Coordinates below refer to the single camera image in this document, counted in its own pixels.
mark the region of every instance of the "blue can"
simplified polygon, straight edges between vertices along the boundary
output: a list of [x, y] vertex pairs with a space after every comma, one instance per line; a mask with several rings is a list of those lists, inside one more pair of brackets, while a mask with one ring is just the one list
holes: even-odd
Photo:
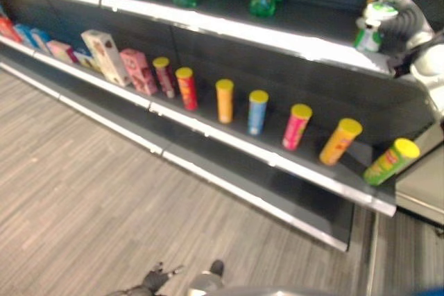
[[25, 26], [24, 24], [16, 24], [14, 26], [14, 29], [23, 40], [23, 44], [29, 46], [30, 48], [39, 47], [37, 45], [37, 42], [33, 39], [33, 36], [31, 35], [31, 29], [28, 26]]
[[49, 34], [39, 28], [32, 28], [31, 35], [33, 36], [33, 39], [38, 44], [40, 50], [51, 55], [49, 48], [46, 46], [46, 43], [48, 43], [49, 41], [52, 40], [51, 37], [49, 36]]
[[250, 93], [250, 111], [248, 113], [248, 133], [259, 135], [264, 127], [268, 94], [263, 90]]

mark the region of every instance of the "gray floor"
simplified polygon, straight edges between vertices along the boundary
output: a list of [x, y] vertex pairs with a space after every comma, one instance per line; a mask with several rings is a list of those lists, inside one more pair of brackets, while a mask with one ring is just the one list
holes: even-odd
[[[215, 258], [231, 286], [365, 291], [369, 212], [341, 253], [4, 73], [0, 158], [0, 295], [102, 296], [159, 260], [186, 265], [162, 290], [183, 295]], [[397, 214], [379, 230], [378, 295], [444, 281], [433, 228]]]

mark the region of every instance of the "white box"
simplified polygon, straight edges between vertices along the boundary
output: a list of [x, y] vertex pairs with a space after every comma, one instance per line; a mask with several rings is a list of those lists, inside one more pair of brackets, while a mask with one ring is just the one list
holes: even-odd
[[81, 35], [107, 80], [121, 86], [129, 85], [130, 76], [126, 72], [112, 36], [95, 30], [85, 31]]

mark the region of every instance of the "bottom shelf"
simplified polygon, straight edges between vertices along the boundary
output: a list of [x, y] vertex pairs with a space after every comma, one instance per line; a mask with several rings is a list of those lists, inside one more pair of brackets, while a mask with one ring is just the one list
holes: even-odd
[[354, 205], [238, 150], [158, 117], [113, 94], [36, 62], [2, 54], [0, 68], [152, 153], [339, 250], [350, 240]]

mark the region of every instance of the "yellow lid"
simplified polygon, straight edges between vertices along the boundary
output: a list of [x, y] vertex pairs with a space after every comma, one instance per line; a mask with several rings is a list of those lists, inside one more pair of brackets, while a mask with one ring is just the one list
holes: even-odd
[[298, 118], [309, 119], [313, 114], [313, 110], [308, 105], [295, 104], [291, 107], [291, 114]]
[[421, 153], [416, 143], [405, 138], [396, 139], [395, 148], [398, 152], [400, 152], [405, 157], [408, 157], [409, 159], [415, 159]]
[[176, 70], [176, 76], [179, 79], [188, 79], [193, 76], [193, 70], [189, 67], [181, 67]]
[[339, 121], [339, 128], [355, 136], [362, 133], [362, 125], [360, 122], [351, 118], [342, 118]]
[[253, 90], [250, 93], [250, 101], [255, 103], [266, 103], [268, 101], [268, 94], [263, 90]]
[[169, 59], [167, 57], [157, 57], [153, 60], [153, 65], [156, 68], [167, 67], [169, 65]]
[[229, 79], [220, 79], [218, 82], [216, 82], [216, 89], [217, 90], [233, 90], [234, 83]]

